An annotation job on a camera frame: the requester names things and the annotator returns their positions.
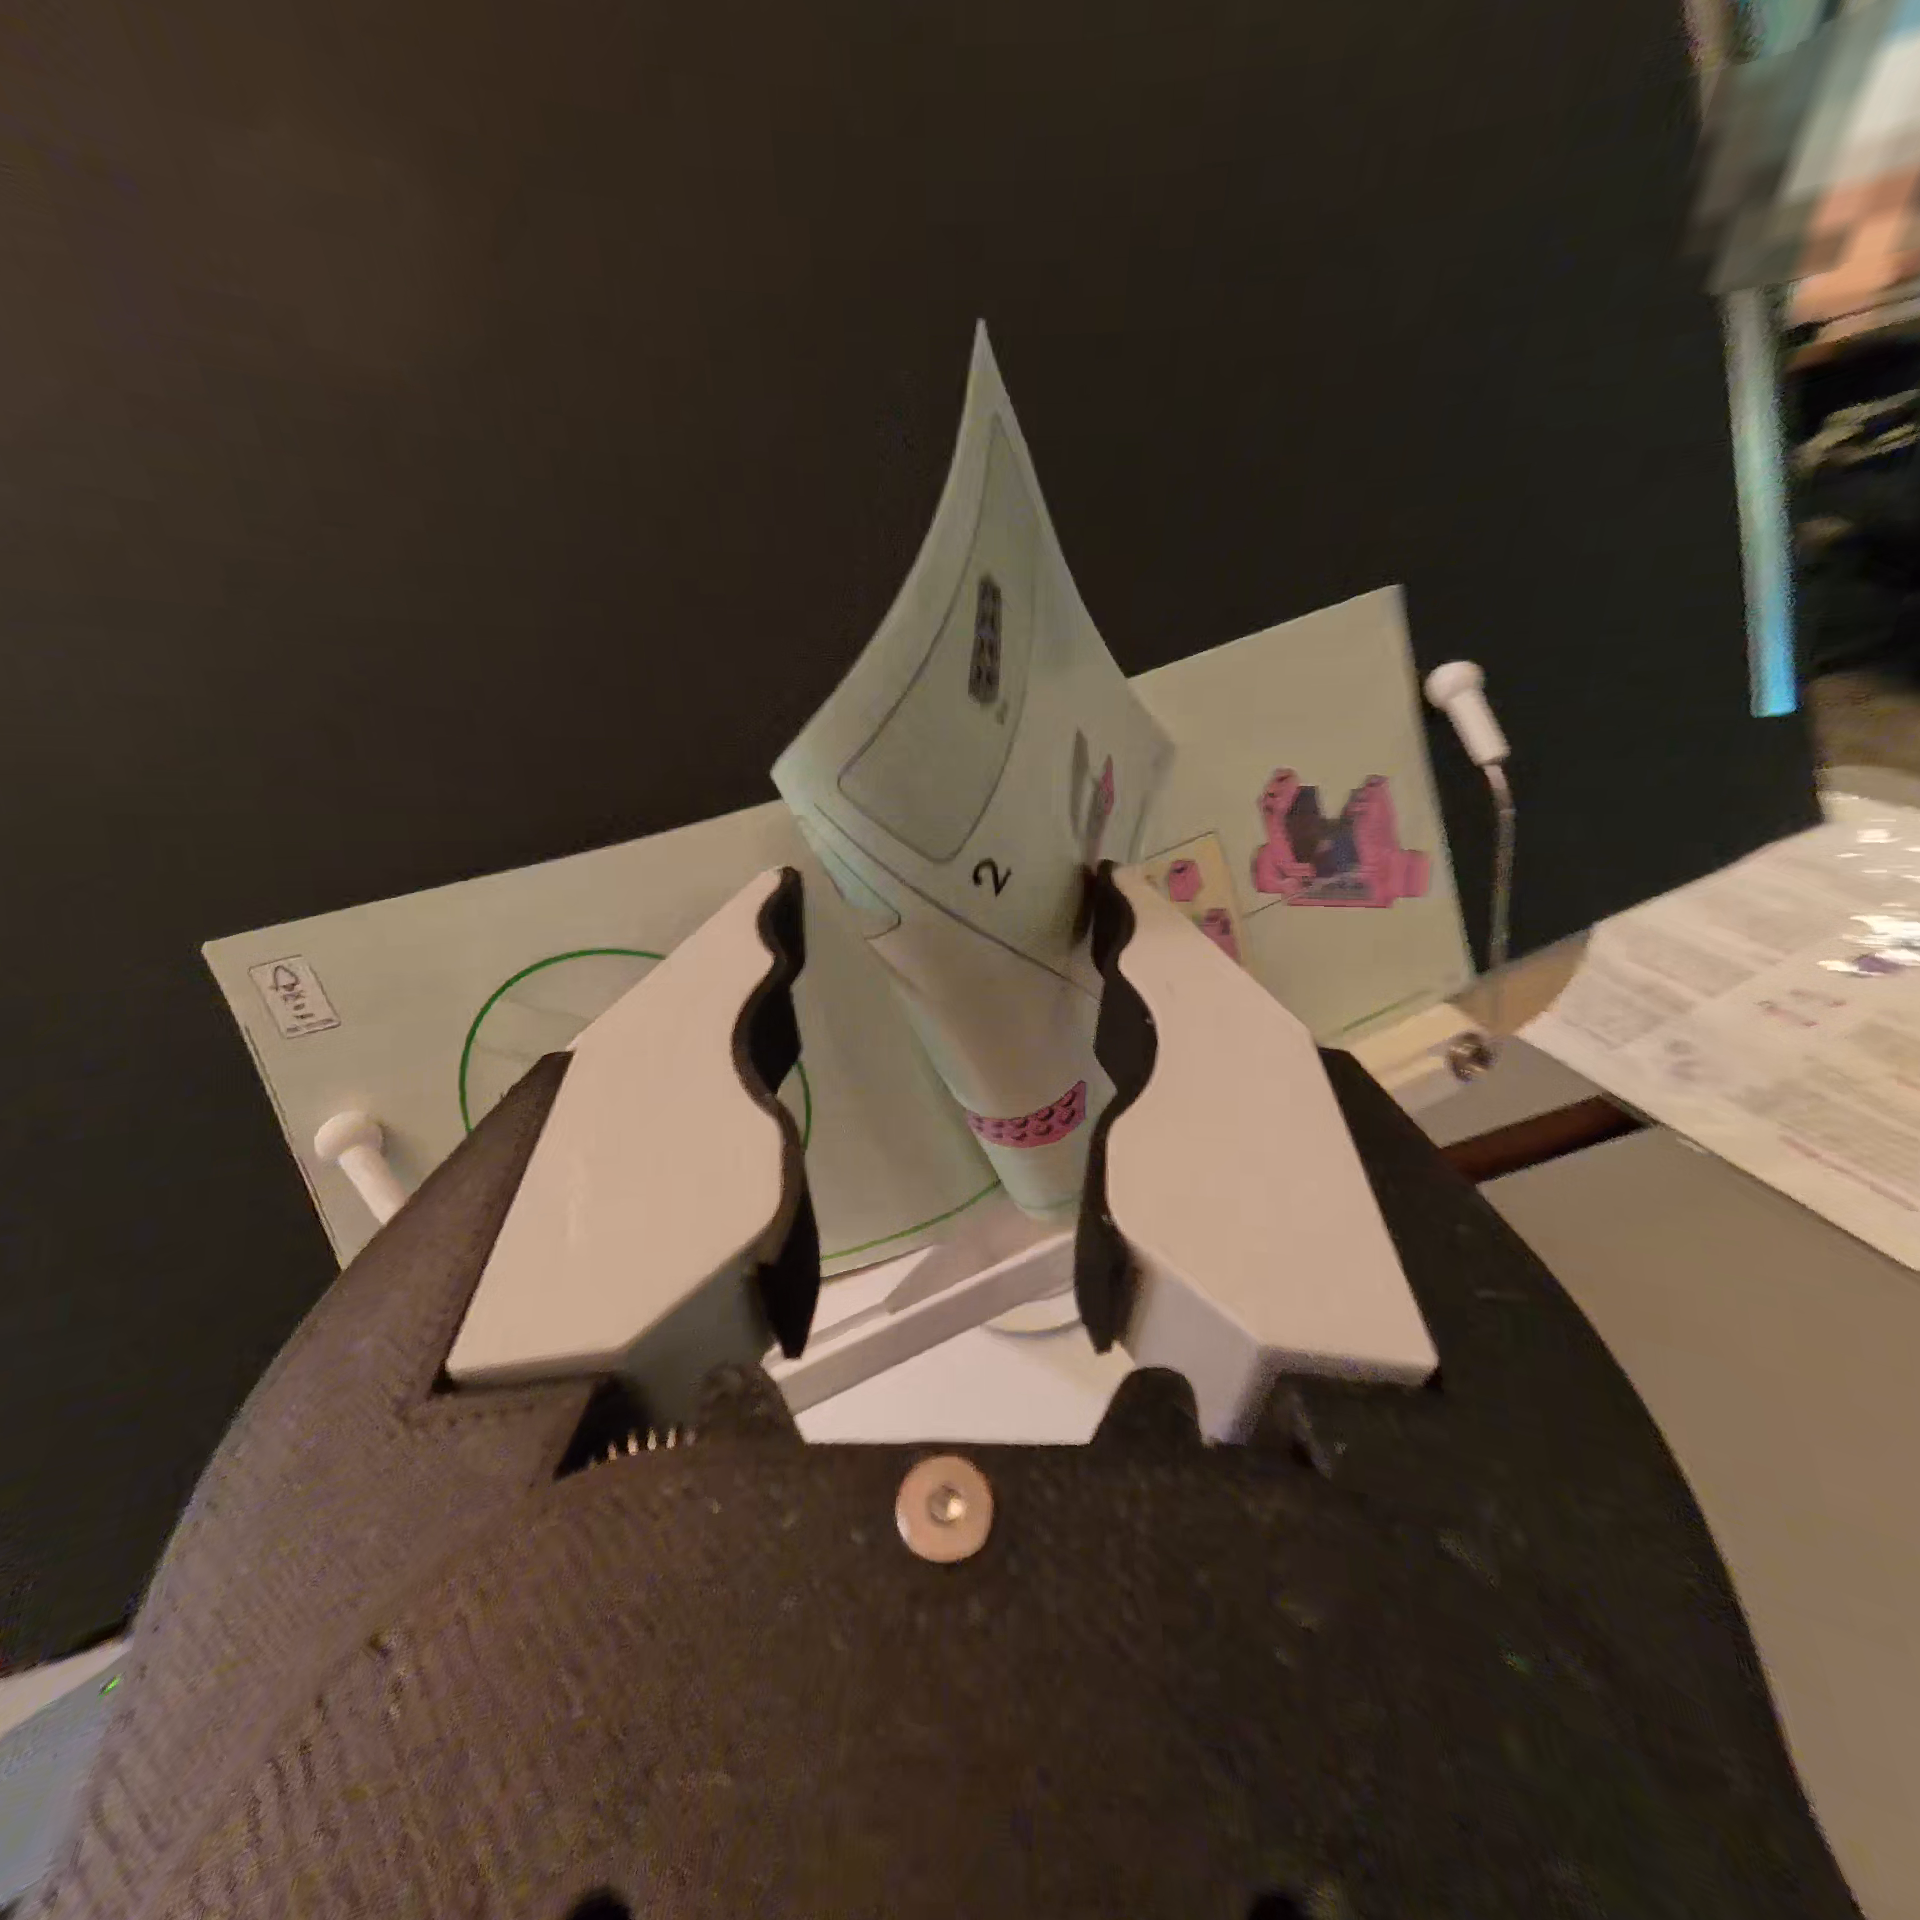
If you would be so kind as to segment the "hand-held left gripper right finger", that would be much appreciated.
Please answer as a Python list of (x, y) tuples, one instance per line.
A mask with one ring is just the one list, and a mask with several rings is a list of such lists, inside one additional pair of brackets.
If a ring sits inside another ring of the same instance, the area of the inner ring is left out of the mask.
[(1422, 1386), (1438, 1348), (1307, 1025), (1110, 862), (1091, 886), (1096, 1060), (1072, 1290), (1096, 1348), (1240, 1444), (1289, 1377)]

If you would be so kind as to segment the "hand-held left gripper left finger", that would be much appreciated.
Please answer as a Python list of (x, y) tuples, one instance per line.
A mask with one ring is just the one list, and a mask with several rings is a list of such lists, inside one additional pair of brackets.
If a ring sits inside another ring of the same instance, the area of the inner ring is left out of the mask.
[(804, 880), (754, 874), (571, 1041), (446, 1369), (622, 1381), (692, 1413), (714, 1369), (795, 1359), (824, 1287), (794, 990)]

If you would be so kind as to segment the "white book stand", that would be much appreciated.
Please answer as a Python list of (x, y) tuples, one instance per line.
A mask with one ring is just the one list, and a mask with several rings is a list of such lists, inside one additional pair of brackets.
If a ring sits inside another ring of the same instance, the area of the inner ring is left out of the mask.
[[(1438, 664), (1424, 682), (1427, 702), (1448, 714), (1470, 764), (1478, 768), (1494, 807), (1494, 874), (1490, 893), (1489, 961), (1481, 980), (1490, 1020), (1505, 1014), (1505, 967), (1508, 961), (1514, 886), (1517, 863), (1517, 805), (1507, 764), (1510, 746), (1484, 690), (1477, 663)], [(1464, 1093), (1468, 1080), (1492, 1076), (1497, 1036), (1464, 1025), (1448, 1036), (1444, 1060), (1432, 1054), (1414, 1063), (1438, 1063), (1438, 1079)], [(1569, 1152), (1593, 1144), (1593, 1126), (1620, 1117), (1602, 1097), (1593, 1120), (1592, 1098), (1563, 1110), (1538, 1110), (1478, 1135), (1460, 1135), (1440, 1148), (1443, 1161), (1472, 1185), (1541, 1168)], [(334, 1168), (378, 1225), (392, 1221), (409, 1198), (409, 1184), (388, 1157), (388, 1137), (378, 1117), (363, 1110), (337, 1110), (310, 1135), (316, 1166)], [(1004, 1444), (1035, 1444), (1068, 1437), (1068, 1400), (1091, 1408), (1096, 1385), (1110, 1385), (1120, 1364), (1105, 1359), (1019, 1359), (1018, 1344), (1068, 1336), (1072, 1320), (1069, 1233), (1044, 1231), (1021, 1238), (1010, 1255), (988, 1255), (980, 1233), (988, 1218), (957, 1238), (901, 1255), (885, 1263), (894, 1290), (830, 1320), (801, 1359), (771, 1359), (787, 1402), (802, 1417), (802, 1430), (830, 1442), (894, 1442), (906, 1437), (948, 1437)], [(851, 1396), (852, 1409), (824, 1415), (816, 1408)]]

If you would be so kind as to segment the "instruction booklet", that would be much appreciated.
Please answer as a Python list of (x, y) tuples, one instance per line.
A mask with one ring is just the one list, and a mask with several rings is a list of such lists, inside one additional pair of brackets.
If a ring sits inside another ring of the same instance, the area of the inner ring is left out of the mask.
[(706, 822), (205, 943), (342, 1263), (378, 1221), (326, 1121), (368, 1114), (411, 1193), (768, 868), (804, 877), (779, 1098), (827, 1278), (1068, 1201), (1110, 1093), (1074, 930), (1105, 858), (1325, 1045), (1472, 977), (1401, 588), (1125, 678), (984, 327), (921, 550), (772, 781)]

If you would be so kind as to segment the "printed paper sheet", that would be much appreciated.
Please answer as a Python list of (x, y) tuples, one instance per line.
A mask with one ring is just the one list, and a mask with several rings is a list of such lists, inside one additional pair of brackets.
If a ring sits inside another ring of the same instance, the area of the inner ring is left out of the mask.
[(1917, 807), (1820, 824), (1597, 924), (1521, 1037), (1917, 1269)]

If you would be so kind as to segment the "black flat panel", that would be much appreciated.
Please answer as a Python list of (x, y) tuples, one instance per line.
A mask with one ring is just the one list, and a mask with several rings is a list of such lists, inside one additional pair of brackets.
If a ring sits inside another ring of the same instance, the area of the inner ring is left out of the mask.
[(5, 4), (5, 1665), (331, 1258), (227, 932), (772, 793), (986, 321), (1132, 672), (1378, 584), (1521, 943), (1812, 820), (1681, 4)]

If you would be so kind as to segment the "grey device with green light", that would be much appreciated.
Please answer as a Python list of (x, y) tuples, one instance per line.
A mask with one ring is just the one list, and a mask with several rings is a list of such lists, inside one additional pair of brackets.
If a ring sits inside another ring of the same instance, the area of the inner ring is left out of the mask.
[(3, 1678), (3, 1916), (48, 1872), (106, 1736), (129, 1642)]

